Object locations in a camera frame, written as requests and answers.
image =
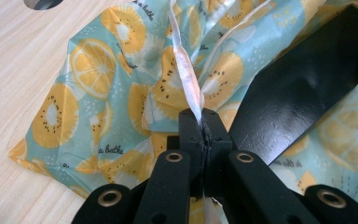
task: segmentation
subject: wooden table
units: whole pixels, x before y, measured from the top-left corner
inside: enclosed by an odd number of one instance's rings
[[[44,11],[22,0],[0,1],[0,223],[70,223],[84,202],[7,153],[24,137],[48,94],[69,38],[105,8],[128,1],[64,0]]]

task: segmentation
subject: light wood surface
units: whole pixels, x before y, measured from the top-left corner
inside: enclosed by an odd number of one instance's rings
[[[0,223],[70,223],[82,198],[7,157],[26,134],[66,57],[71,36],[128,0],[64,0],[35,11],[0,0]]]

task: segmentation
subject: kiwi slice print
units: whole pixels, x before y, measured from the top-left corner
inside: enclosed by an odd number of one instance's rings
[[[94,145],[98,145],[100,139],[106,135],[112,123],[112,117],[113,109],[110,104],[106,102],[104,111],[89,119],[89,127],[92,132]]]
[[[71,139],[77,123],[77,100],[69,88],[57,83],[34,118],[33,138],[41,147],[58,147]]]
[[[123,67],[124,71],[126,71],[126,73],[129,76],[131,76],[132,75],[132,68],[127,63],[126,59],[124,58],[124,55],[122,53],[119,53],[117,57],[118,57],[118,61],[120,62],[121,67]]]
[[[219,24],[228,29],[232,28],[240,23],[252,9],[252,0],[235,1],[228,12],[220,19]]]
[[[172,133],[158,133],[152,132],[152,143],[154,157],[157,159],[159,154],[167,150],[167,137],[172,135]]]
[[[204,107],[216,110],[223,105],[239,86],[244,67],[241,58],[233,53],[223,53],[202,87]]]
[[[155,160],[153,160],[152,153],[147,153],[144,156],[142,166],[139,170],[139,174],[137,175],[138,181],[144,182],[147,178],[150,177],[154,168],[154,164],[155,164]]]
[[[101,14],[101,24],[120,42],[124,53],[139,52],[146,40],[146,28],[132,7],[110,7]]]
[[[164,116],[178,119],[179,112],[188,108],[188,103],[171,46],[162,52],[161,65],[162,74],[152,88],[152,98]]]
[[[86,174],[86,175],[92,175],[94,173],[97,173],[99,171],[97,155],[93,155],[90,158],[86,159],[85,161],[79,163],[78,166],[76,167],[76,170],[79,173]]]
[[[118,173],[137,176],[141,170],[144,154],[137,150],[129,150],[115,161],[100,161],[99,166],[103,176],[109,183],[115,183]]]
[[[150,135],[147,129],[147,123],[142,123],[142,117],[145,112],[145,101],[149,93],[149,85],[132,83],[128,101],[128,110],[133,127],[141,135]]]
[[[225,4],[226,0],[206,0],[204,2],[206,9],[212,13]]]
[[[301,194],[305,193],[305,190],[309,186],[316,185],[315,177],[310,173],[310,171],[307,171],[305,174],[303,174],[300,179],[297,182],[297,187],[300,190]]]

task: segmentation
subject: black plastic part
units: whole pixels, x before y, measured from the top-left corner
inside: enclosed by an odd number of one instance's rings
[[[350,6],[255,77],[229,133],[270,164],[357,83],[358,9]]]
[[[358,223],[358,203],[339,189],[326,185],[312,186],[307,188],[304,199],[309,209],[320,218],[322,223]]]
[[[223,206],[223,209],[229,223],[244,223],[244,220],[251,220],[250,223],[319,223],[253,152],[236,150],[229,154],[226,186],[228,207]]]
[[[205,146],[200,126],[190,109],[179,114],[179,145],[180,150],[191,157],[190,165],[190,195],[202,197],[203,147]]]
[[[179,136],[167,136],[167,150],[180,148]]]
[[[210,148],[206,154],[204,170],[204,195],[206,197],[223,196],[224,163],[228,154],[233,150],[233,142],[219,115],[210,110],[202,110],[202,119],[207,124],[206,131],[210,142]]]
[[[108,207],[101,206],[98,203],[98,199],[104,192],[107,192],[108,190],[117,190],[120,192],[121,199],[115,205]],[[131,216],[129,216],[131,213],[131,202],[132,195],[130,194],[130,190],[128,188],[116,184],[104,185],[91,193],[91,195],[77,211],[72,223],[131,223]]]
[[[187,223],[190,202],[189,173],[190,157],[187,153],[179,150],[161,153],[133,223]]]

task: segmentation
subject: lemon slice print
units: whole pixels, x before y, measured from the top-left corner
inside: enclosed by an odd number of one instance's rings
[[[241,58],[232,52],[223,53],[202,86],[205,107],[216,110],[234,93],[244,73]]]
[[[96,98],[106,99],[116,68],[112,50],[100,40],[85,39],[69,57],[77,85]]]
[[[57,83],[34,118],[34,140],[41,147],[58,147],[72,138],[77,123],[77,100],[69,88]]]
[[[193,6],[187,9],[187,15],[190,19],[190,47],[198,48],[201,42],[201,22],[199,10]]]
[[[171,46],[162,52],[161,65],[162,74],[151,90],[152,98],[164,116],[178,119],[179,112],[188,108],[188,104]]]
[[[35,173],[52,176],[50,171],[46,167],[46,164],[39,159],[32,159],[31,162],[25,161],[21,165]]]
[[[146,39],[146,28],[132,7],[110,7],[101,14],[101,24],[119,41],[124,53],[141,50]]]
[[[167,150],[167,137],[170,135],[174,134],[152,132],[152,143],[155,159],[159,156],[159,154]]]
[[[90,195],[90,193],[88,191],[86,191],[85,189],[83,189],[82,187],[78,186],[78,185],[71,185],[69,186],[69,189],[71,189],[75,194],[77,194],[78,196],[87,199]]]
[[[225,28],[232,28],[253,9],[251,0],[235,1],[228,12],[220,19],[219,24]]]
[[[108,102],[101,113],[89,119],[94,145],[98,145],[100,139],[104,137],[112,124],[113,109]]]
[[[25,138],[22,139],[16,146],[14,146],[9,152],[8,156],[15,162],[20,163],[25,161],[28,155],[28,147]]]
[[[143,153],[132,149],[115,161],[99,161],[99,166],[105,179],[109,183],[115,183],[115,178],[119,173],[137,176],[141,170],[144,156]]]
[[[149,85],[132,83],[128,101],[129,115],[133,127],[142,135],[150,135],[147,130],[147,123],[142,123],[142,117],[145,112],[145,102],[149,93]]]
[[[304,148],[308,146],[310,138],[305,135],[304,137],[301,137],[298,141],[296,141],[294,144],[292,144],[286,151],[283,152],[283,156],[287,157],[293,157],[297,155],[298,153],[302,152]]]
[[[327,154],[338,164],[358,172],[358,104],[342,105],[318,126]]]

